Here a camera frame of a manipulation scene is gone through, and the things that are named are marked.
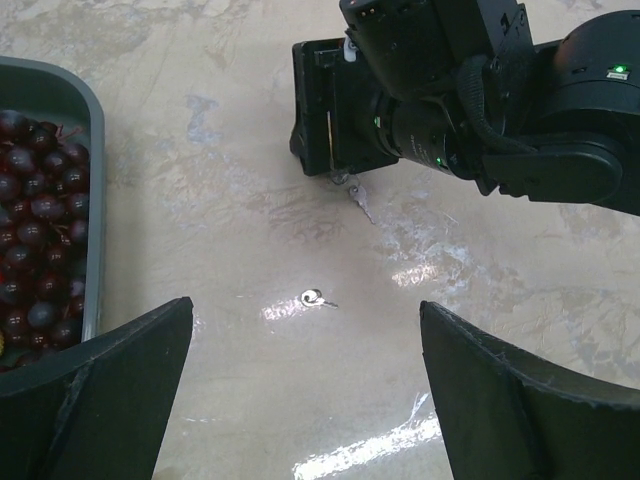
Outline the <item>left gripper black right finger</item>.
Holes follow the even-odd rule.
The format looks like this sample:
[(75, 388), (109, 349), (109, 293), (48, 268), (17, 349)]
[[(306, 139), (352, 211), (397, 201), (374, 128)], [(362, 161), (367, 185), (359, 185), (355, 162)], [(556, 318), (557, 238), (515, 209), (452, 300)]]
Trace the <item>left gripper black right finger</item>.
[(435, 303), (423, 359), (456, 479), (636, 479), (639, 392), (549, 362)]

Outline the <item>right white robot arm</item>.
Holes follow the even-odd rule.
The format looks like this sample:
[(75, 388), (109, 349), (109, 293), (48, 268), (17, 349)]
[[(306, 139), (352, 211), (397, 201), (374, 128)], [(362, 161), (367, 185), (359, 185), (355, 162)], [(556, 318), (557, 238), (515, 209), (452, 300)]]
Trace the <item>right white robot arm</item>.
[(483, 195), (639, 212), (639, 14), (535, 44), (518, 1), (343, 1), (292, 48), (307, 176), (410, 160)]

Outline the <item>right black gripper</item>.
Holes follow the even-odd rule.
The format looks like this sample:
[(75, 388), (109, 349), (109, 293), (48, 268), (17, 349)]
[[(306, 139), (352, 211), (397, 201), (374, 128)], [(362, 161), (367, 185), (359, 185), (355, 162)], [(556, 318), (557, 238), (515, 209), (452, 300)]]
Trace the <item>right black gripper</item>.
[(520, 153), (530, 51), (517, 1), (343, 1), (340, 38), (294, 45), (291, 153), (308, 176), (408, 159), (478, 176), (481, 156)]

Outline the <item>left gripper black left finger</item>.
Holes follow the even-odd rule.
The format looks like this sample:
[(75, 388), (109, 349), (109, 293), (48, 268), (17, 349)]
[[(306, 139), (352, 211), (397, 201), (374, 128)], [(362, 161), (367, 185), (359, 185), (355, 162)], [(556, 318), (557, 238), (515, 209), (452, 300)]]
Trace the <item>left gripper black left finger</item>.
[(2, 374), (2, 478), (151, 478), (192, 329), (177, 298)]

